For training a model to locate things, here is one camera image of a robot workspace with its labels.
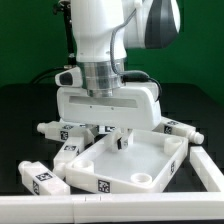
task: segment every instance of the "white tray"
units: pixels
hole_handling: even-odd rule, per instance
[[[120,129],[66,166],[67,184],[94,193],[162,192],[187,155],[188,140],[133,130],[128,148],[118,150]]]

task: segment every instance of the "white object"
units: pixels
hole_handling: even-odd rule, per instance
[[[161,119],[159,102],[146,87],[121,87],[110,98],[93,98],[84,89],[61,87],[57,100],[65,122],[152,130]]]
[[[95,136],[88,128],[77,127],[73,124],[65,124],[52,121],[48,124],[40,123],[37,130],[45,134],[45,138],[65,142],[69,137],[83,137],[84,145],[94,142]]]
[[[133,130],[128,147],[119,150],[120,134],[116,129],[69,162],[66,182],[94,193],[162,192],[186,157],[188,140]]]
[[[128,18],[135,8],[137,10],[135,18],[125,28],[124,45],[126,48],[145,48],[147,20],[154,1],[157,0],[145,0],[144,3],[142,3],[142,0],[122,0],[124,20]],[[181,20],[176,0],[171,0],[171,7],[174,24],[177,32],[179,32]]]
[[[224,176],[202,147],[191,147],[190,162],[209,192],[224,192]]]
[[[84,137],[70,137],[54,158],[53,173],[59,178],[65,177],[65,165],[84,150]]]
[[[112,31],[124,22],[121,0],[72,0],[71,13],[77,61],[110,61]],[[116,36],[116,60],[126,58],[123,36],[124,29]]]
[[[35,195],[70,195],[70,187],[40,162],[19,165],[22,183]]]
[[[68,75],[72,79],[72,85],[65,85],[62,83],[63,77]],[[55,76],[55,82],[58,86],[70,86],[75,88],[80,88],[83,85],[82,73],[79,67],[72,68],[68,71],[61,72]]]
[[[149,89],[153,95],[153,99],[156,101],[159,96],[159,89],[156,83],[154,82],[126,82],[126,87],[135,87],[135,88],[141,88],[146,87]]]
[[[186,137],[195,144],[202,144],[204,141],[204,135],[196,132],[195,127],[165,117],[161,118],[160,124],[153,131]]]
[[[210,192],[0,197],[4,224],[222,220],[223,210],[224,193]]]

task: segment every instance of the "white plastic block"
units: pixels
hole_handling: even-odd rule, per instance
[[[121,87],[110,98],[93,98],[84,89],[61,87],[57,100],[65,122],[151,131],[161,120],[159,102],[146,87]]]
[[[0,197],[0,223],[223,220],[224,193]]]
[[[204,141],[204,135],[196,132],[195,127],[166,117],[161,118],[160,124],[153,131],[185,137],[188,138],[190,142],[198,145],[202,144]]]
[[[162,192],[186,157],[188,140],[133,130],[119,150],[120,134],[116,129],[69,162],[66,182],[94,193]]]
[[[191,147],[190,162],[209,192],[224,192],[224,176],[202,147]]]
[[[40,123],[37,126],[37,130],[45,134],[45,138],[61,142],[67,141],[69,137],[83,137],[85,146],[94,142],[95,138],[91,129],[56,121],[52,121],[48,124]]]
[[[53,173],[59,178],[65,177],[65,165],[84,150],[84,137],[70,137],[54,158]]]
[[[70,187],[40,162],[19,165],[22,183],[34,195],[69,195]]]

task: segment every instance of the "black table surface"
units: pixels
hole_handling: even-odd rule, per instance
[[[191,84],[162,84],[162,88],[162,115],[197,127],[197,131],[205,136],[202,147],[224,172],[224,108]],[[36,127],[40,122],[59,120],[57,89],[55,85],[48,84],[8,85],[0,89],[0,196],[31,195],[22,185],[18,172],[21,161],[40,161],[49,169],[53,168],[53,158],[62,143],[45,139]],[[189,155],[165,191],[206,191],[189,163]],[[86,192],[72,188],[72,193]]]

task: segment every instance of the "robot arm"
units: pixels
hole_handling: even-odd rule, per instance
[[[125,75],[148,81],[144,72],[124,71],[125,47],[166,47],[180,28],[176,0],[71,0],[71,15],[77,64],[91,97],[111,97]]]

